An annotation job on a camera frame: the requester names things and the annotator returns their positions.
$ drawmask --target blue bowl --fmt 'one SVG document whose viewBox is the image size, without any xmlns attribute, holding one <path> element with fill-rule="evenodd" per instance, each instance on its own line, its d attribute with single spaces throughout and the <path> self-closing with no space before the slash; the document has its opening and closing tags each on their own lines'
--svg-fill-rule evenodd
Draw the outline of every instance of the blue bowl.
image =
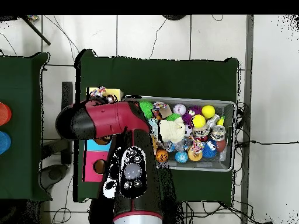
<svg viewBox="0 0 299 224">
<path fill-rule="evenodd" d="M 8 134 L 0 131 L 0 155 L 9 149 L 11 146 L 11 138 Z"/>
</svg>

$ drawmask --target orange bowl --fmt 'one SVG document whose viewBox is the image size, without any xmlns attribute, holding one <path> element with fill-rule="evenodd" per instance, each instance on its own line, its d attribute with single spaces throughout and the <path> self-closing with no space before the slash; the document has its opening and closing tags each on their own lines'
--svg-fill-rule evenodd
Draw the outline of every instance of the orange bowl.
<svg viewBox="0 0 299 224">
<path fill-rule="evenodd" d="M 0 126 L 6 124 L 12 116 L 10 108 L 0 102 Z"/>
</svg>

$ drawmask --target yellow ball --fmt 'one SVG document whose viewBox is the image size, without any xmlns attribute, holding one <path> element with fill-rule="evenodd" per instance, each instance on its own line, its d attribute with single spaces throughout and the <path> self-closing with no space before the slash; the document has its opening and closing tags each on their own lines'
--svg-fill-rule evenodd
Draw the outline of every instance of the yellow ball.
<svg viewBox="0 0 299 224">
<path fill-rule="evenodd" d="M 197 114 L 197 115 L 194 115 L 192 117 L 192 125 L 195 127 L 195 128 L 201 128 L 203 127 L 205 124 L 206 124 L 206 120 L 204 119 L 204 117 L 200 114 Z"/>
<path fill-rule="evenodd" d="M 215 108 L 211 105 L 206 105 L 202 108 L 201 113 L 206 119 L 209 119 L 215 115 Z"/>
<path fill-rule="evenodd" d="M 203 157 L 203 153 L 202 152 L 194 153 L 191 149 L 189 149 L 188 150 L 188 157 L 193 162 L 198 162 Z"/>
</svg>

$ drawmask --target blue ball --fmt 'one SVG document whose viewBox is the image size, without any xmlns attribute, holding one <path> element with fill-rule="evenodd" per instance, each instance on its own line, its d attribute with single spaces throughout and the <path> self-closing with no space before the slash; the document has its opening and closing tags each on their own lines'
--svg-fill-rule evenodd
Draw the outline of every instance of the blue ball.
<svg viewBox="0 0 299 224">
<path fill-rule="evenodd" d="M 185 151 L 178 151 L 175 154 L 175 160 L 178 163 L 185 163 L 185 162 L 187 162 L 187 160 L 188 160 L 188 154 L 187 154 L 187 152 L 185 152 Z"/>
</svg>

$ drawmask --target purple ball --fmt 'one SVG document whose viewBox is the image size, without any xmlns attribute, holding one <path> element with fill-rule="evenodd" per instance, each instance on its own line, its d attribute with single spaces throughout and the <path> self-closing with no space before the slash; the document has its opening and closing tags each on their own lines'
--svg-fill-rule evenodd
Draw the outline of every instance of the purple ball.
<svg viewBox="0 0 299 224">
<path fill-rule="evenodd" d="M 191 107 L 183 116 L 183 122 L 184 124 L 189 124 L 191 125 L 191 119 L 194 115 L 200 114 L 201 115 L 201 107 L 199 106 L 193 106 Z"/>
</svg>

